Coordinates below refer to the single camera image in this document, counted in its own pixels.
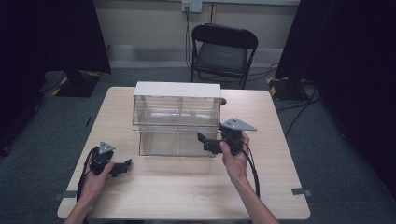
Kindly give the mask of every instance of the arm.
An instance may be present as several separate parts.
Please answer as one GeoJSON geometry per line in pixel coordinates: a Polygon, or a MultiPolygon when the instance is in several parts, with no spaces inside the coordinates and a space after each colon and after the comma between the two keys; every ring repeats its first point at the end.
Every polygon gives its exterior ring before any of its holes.
{"type": "MultiPolygon", "coordinates": [[[[244,143],[248,145],[249,138],[245,132],[242,132],[242,138],[244,143]]],[[[279,223],[250,186],[247,178],[247,158],[245,155],[239,153],[233,156],[230,147],[224,141],[220,142],[220,147],[223,152],[223,163],[227,168],[227,173],[231,182],[235,185],[253,223],[279,223]]],[[[244,150],[248,153],[248,147],[245,145],[244,150]]]]}
{"type": "Polygon", "coordinates": [[[75,207],[64,221],[64,224],[82,223],[85,216],[87,216],[93,204],[99,198],[105,187],[107,174],[113,169],[114,161],[110,161],[103,172],[99,175],[91,172],[90,166],[87,166],[84,187],[81,192],[81,197],[76,203],[75,207]]]}

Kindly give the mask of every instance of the carpeted floor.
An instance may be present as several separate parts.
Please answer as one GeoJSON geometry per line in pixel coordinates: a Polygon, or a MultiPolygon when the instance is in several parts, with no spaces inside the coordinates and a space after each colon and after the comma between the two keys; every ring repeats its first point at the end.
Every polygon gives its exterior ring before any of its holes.
{"type": "MultiPolygon", "coordinates": [[[[265,71],[268,68],[253,68],[251,73],[265,71]]],[[[42,90],[56,84],[61,75],[48,73],[42,90]]],[[[249,79],[255,78],[246,89],[268,90],[262,75],[249,79]]],[[[106,91],[112,86],[135,86],[137,81],[190,82],[190,73],[183,67],[114,68],[111,75],[100,78],[90,98],[45,93],[38,112],[10,145],[10,155],[0,158],[0,223],[62,223],[57,218],[60,201],[53,196],[66,189],[106,91]]],[[[240,88],[231,79],[221,87],[240,88]]],[[[309,94],[313,89],[306,86],[309,94]]],[[[275,102],[277,109],[299,104],[275,102]]],[[[279,110],[284,132],[301,109],[279,110]]],[[[301,183],[313,196],[307,198],[311,218],[282,223],[396,223],[396,202],[371,166],[342,137],[336,118],[321,101],[309,105],[295,121],[287,141],[301,183]]]]}

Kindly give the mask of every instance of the stand base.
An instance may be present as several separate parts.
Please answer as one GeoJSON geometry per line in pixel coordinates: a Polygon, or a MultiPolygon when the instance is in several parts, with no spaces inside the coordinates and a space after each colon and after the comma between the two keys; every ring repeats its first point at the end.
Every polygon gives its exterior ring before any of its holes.
{"type": "Polygon", "coordinates": [[[99,75],[91,75],[89,73],[81,73],[84,83],[75,85],[72,84],[67,78],[61,84],[61,87],[54,91],[54,96],[64,97],[91,97],[96,83],[99,81],[99,75]]]}
{"type": "Polygon", "coordinates": [[[308,101],[309,97],[300,83],[290,79],[267,79],[271,95],[278,101],[308,101]]]}

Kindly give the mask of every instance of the wooden table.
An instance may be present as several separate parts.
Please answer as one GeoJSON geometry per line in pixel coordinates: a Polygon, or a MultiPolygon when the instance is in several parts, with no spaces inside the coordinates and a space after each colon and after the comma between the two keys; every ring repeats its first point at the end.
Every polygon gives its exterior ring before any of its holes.
{"type": "MultiPolygon", "coordinates": [[[[309,218],[305,196],[291,192],[300,188],[301,183],[269,92],[222,90],[221,94],[228,101],[221,108],[221,122],[239,118],[258,129],[247,134],[264,203],[278,219],[309,218]]],[[[71,177],[67,190],[77,190],[88,152],[101,141],[116,147],[114,162],[133,159],[128,173],[107,179],[89,218],[249,219],[221,154],[214,159],[139,156],[139,132],[133,130],[133,109],[134,87],[108,90],[71,177]]],[[[250,167],[247,175],[254,188],[250,167]]],[[[66,218],[75,204],[75,198],[64,198],[58,216],[66,218]]]]}

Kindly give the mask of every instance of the person's left hand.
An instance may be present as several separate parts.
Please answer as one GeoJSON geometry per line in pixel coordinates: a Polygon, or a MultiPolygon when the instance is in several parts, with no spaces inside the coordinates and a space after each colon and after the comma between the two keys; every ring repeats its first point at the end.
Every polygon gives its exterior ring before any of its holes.
{"type": "Polygon", "coordinates": [[[84,179],[84,187],[82,188],[80,200],[83,200],[89,204],[94,204],[96,200],[99,198],[99,195],[102,193],[103,188],[105,187],[106,179],[108,173],[113,169],[114,161],[109,161],[105,166],[103,172],[99,175],[91,172],[90,166],[88,165],[85,173],[84,179]]]}

